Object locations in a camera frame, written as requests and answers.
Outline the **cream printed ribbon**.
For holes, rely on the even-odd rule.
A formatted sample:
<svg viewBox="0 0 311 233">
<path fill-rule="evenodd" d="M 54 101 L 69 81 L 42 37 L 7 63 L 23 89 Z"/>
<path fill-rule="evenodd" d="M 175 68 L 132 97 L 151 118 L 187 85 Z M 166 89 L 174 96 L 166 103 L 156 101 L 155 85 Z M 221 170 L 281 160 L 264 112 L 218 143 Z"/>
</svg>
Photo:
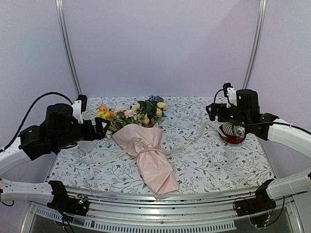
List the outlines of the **cream printed ribbon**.
<svg viewBox="0 0 311 233">
<path fill-rule="evenodd" d="M 97 158 L 97 159 L 79 159 L 79 160 L 77 160 L 77 162 L 85 164 L 85 165 L 94 165 L 94 164 L 100 164 L 100 163 L 106 164 L 109 161 L 115 160 L 117 158 L 120 158 L 120 157 L 126 155 L 134 147 L 134 144 L 137 141 L 142 143 L 143 146 L 145 146 L 145 148 L 141 152 L 139 152 L 138 154 L 140 154 L 142 152 L 146 152 L 146 151 L 158 151 L 158 152 L 163 153 L 165 156 L 173 155 L 173 154 L 180 153 L 180 152 L 186 150 L 191 144 L 198 141 L 201 138 L 201 136 L 203 135 L 203 132 L 209 126 L 210 126 L 210 124 L 207 121 L 204 122 L 202 124 L 200 131 L 199 131 L 199 134 L 197 135 L 196 138 L 194 138 L 193 140 L 189 141 L 188 143 L 186 143 L 182 146 L 176 147 L 170 151 L 163 151 L 157 147 L 147 146 L 147 144 L 143 142 L 143 139 L 141 137 L 134 137 L 133 139 L 130 140 L 128 146 L 125 149 L 123 149 L 122 151 L 119 151 L 118 153 L 116 153 L 110 157 Z"/>
</svg>

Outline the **pink wrapping paper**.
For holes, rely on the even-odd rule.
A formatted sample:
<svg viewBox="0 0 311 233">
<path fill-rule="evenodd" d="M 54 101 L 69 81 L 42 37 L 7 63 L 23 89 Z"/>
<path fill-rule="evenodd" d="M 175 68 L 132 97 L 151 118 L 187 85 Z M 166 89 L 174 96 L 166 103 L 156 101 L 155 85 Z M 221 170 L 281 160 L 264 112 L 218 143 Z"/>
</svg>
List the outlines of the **pink wrapping paper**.
<svg viewBox="0 0 311 233">
<path fill-rule="evenodd" d="M 161 195 L 179 189 L 173 168 L 160 150 L 161 129 L 128 124 L 112 137 L 124 153 L 136 158 L 139 174 L 154 193 Z"/>
</svg>

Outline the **artificial flower bouquet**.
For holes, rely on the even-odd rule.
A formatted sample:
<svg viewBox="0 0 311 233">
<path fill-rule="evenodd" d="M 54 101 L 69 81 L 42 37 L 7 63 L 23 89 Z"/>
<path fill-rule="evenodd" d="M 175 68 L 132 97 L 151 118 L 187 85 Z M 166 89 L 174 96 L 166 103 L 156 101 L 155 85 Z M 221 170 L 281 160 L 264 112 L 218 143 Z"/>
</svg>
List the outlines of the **artificial flower bouquet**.
<svg viewBox="0 0 311 233">
<path fill-rule="evenodd" d="M 114 134 L 129 124 L 150 128 L 165 116 L 167 103 L 160 96 L 150 96 L 147 100 L 140 100 L 131 107 L 118 107 L 108 109 L 104 105 L 99 106 L 97 117 L 109 120 L 110 134 Z"/>
</svg>

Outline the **white ribbed ceramic vase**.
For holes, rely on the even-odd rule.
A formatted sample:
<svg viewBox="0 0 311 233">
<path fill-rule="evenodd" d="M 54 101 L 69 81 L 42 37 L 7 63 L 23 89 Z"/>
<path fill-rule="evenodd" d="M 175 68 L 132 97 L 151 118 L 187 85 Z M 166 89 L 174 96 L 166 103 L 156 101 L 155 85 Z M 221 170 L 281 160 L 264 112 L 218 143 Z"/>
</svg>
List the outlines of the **white ribbed ceramic vase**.
<svg viewBox="0 0 311 233">
<path fill-rule="evenodd" d="M 86 110 L 82 112 L 82 118 L 83 120 L 92 120 L 93 114 Z M 95 147 L 95 143 L 93 141 L 79 141 L 77 144 L 85 153 L 91 152 Z"/>
</svg>

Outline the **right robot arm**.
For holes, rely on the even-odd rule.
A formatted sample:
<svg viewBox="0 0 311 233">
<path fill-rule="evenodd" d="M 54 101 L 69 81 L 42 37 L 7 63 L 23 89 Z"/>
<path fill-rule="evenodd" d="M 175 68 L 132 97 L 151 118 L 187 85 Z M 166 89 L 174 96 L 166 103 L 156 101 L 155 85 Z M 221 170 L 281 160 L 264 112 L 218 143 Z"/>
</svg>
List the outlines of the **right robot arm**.
<svg viewBox="0 0 311 233">
<path fill-rule="evenodd" d="M 258 94 L 251 89 L 235 90 L 228 87 L 224 90 L 226 103 L 213 102 L 206 107 L 211 121 L 242 127 L 245 134 L 252 134 L 270 143 L 284 146 L 305 157 L 311 156 L 311 133 L 295 126 L 271 113 L 261 113 Z M 310 191 L 311 169 L 289 176 L 267 181 L 256 190 L 251 207 L 261 212 L 270 204 L 270 200 L 282 196 L 298 195 Z"/>
</svg>

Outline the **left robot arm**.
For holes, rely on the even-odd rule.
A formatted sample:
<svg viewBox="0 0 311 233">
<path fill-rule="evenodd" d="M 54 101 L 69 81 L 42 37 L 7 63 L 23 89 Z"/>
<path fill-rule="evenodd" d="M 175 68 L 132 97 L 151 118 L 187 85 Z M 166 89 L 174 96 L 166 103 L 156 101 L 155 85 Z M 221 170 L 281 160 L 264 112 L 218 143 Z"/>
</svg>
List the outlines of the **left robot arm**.
<svg viewBox="0 0 311 233">
<path fill-rule="evenodd" d="M 83 141 L 103 139 L 110 121 L 100 117 L 85 120 L 82 103 L 73 105 L 58 103 L 46 110 L 46 118 L 39 126 L 33 125 L 18 133 L 12 144 L 0 153 L 1 174 L 40 156 L 58 154 L 61 150 Z M 54 203 L 62 211 L 72 207 L 72 198 L 59 181 L 47 183 L 20 183 L 0 181 L 0 200 L 34 200 Z"/>
</svg>

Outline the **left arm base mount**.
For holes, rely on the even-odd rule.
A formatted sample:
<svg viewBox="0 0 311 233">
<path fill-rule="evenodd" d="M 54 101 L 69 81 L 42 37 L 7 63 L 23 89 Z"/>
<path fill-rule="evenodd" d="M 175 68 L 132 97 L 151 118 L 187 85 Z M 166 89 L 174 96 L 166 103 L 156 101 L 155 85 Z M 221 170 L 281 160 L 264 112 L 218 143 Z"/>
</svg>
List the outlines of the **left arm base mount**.
<svg viewBox="0 0 311 233">
<path fill-rule="evenodd" d="M 78 194 L 70 197 L 61 181 L 49 181 L 52 188 L 52 201 L 47 203 L 47 207 L 69 214 L 86 216 L 89 208 L 88 196 Z"/>
</svg>

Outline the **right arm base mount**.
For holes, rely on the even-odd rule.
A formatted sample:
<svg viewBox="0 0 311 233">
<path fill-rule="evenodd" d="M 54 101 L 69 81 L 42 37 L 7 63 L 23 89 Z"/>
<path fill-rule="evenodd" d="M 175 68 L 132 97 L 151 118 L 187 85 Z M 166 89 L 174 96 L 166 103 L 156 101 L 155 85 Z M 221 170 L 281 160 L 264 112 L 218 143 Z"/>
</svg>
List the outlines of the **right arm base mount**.
<svg viewBox="0 0 311 233">
<path fill-rule="evenodd" d="M 267 194 L 267 187 L 273 180 L 274 179 L 267 180 L 259 186 L 253 198 L 236 199 L 233 202 L 233 209 L 237 212 L 237 215 L 251 215 L 276 208 L 276 202 Z"/>
</svg>

